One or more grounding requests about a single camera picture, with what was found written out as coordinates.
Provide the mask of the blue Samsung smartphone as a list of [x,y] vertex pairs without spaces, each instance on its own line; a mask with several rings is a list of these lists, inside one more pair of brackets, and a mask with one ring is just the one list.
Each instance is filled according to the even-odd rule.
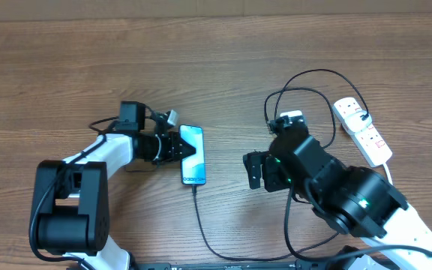
[[198,126],[181,125],[181,182],[183,185],[206,183],[206,161],[203,129]]

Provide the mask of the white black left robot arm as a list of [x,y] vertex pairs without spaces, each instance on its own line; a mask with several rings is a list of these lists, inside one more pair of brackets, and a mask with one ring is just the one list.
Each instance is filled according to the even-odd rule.
[[28,225],[32,253],[51,263],[74,261],[80,269],[137,269],[134,255],[110,237],[108,181],[137,159],[202,164],[202,137],[185,126],[174,132],[178,117],[174,110],[123,101],[89,147],[64,160],[41,161]]

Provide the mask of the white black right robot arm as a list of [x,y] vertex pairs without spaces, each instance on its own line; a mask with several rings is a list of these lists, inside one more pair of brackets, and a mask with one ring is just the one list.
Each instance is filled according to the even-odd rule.
[[252,189],[287,189],[307,200],[313,213],[366,249],[317,258],[336,263],[379,252],[400,269],[432,269],[432,232],[406,197],[372,169],[345,166],[309,134],[305,117],[287,113],[268,123],[275,138],[268,151],[244,155]]

